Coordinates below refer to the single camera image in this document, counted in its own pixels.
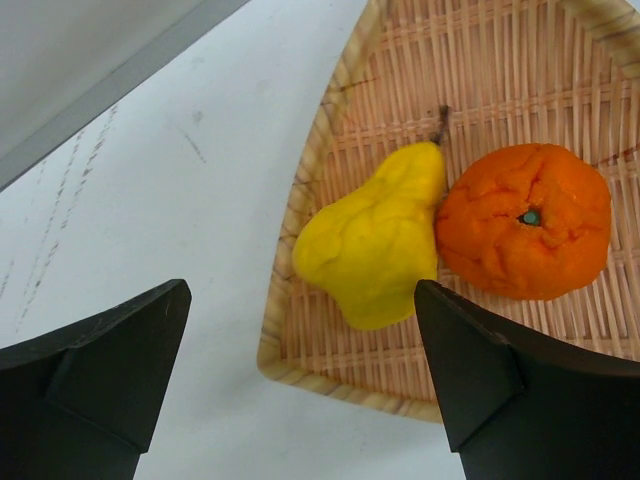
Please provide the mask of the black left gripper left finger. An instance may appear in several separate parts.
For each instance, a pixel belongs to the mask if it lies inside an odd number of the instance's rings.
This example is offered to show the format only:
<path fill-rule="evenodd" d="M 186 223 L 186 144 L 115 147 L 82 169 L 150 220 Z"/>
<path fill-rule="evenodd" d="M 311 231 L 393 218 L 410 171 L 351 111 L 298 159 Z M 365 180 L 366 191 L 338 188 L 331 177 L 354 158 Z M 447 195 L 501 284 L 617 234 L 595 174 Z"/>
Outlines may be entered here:
<path fill-rule="evenodd" d="M 191 304 L 183 279 L 1 351 L 4 479 L 131 479 Z"/>

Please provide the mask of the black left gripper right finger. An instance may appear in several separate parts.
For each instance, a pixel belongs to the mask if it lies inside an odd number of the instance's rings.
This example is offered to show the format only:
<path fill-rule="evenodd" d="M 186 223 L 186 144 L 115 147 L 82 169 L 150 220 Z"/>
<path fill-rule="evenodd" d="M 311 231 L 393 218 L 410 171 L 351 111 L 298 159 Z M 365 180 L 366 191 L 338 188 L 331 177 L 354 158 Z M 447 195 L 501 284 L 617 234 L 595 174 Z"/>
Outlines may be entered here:
<path fill-rule="evenodd" d="M 432 280 L 414 301 L 469 479 L 635 479 L 639 365 L 556 340 Z"/>

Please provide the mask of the fake orange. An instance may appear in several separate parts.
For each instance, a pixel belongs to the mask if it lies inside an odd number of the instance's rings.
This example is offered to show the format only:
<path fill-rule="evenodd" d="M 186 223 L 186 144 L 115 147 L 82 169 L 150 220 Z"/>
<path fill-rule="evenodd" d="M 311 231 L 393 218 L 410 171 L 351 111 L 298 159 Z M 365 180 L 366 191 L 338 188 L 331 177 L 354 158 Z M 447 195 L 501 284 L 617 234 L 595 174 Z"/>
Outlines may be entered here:
<path fill-rule="evenodd" d="M 607 263 L 611 194 L 568 149 L 522 144 L 475 161 L 438 211 L 437 246 L 463 280 L 517 300 L 552 300 Z"/>

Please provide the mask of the fake yellow pear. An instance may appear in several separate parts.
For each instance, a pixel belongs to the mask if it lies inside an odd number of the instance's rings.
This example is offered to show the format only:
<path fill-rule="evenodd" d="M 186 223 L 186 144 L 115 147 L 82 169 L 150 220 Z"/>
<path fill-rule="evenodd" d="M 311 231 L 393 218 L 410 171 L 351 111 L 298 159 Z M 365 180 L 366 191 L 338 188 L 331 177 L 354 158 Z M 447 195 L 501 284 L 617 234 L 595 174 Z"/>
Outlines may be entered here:
<path fill-rule="evenodd" d="M 434 218 L 446 187 L 441 143 L 449 113 L 442 106 L 429 140 L 395 150 L 359 188 L 319 210 L 296 239 L 294 271 L 335 300 L 354 329 L 406 320 L 417 283 L 437 276 Z"/>

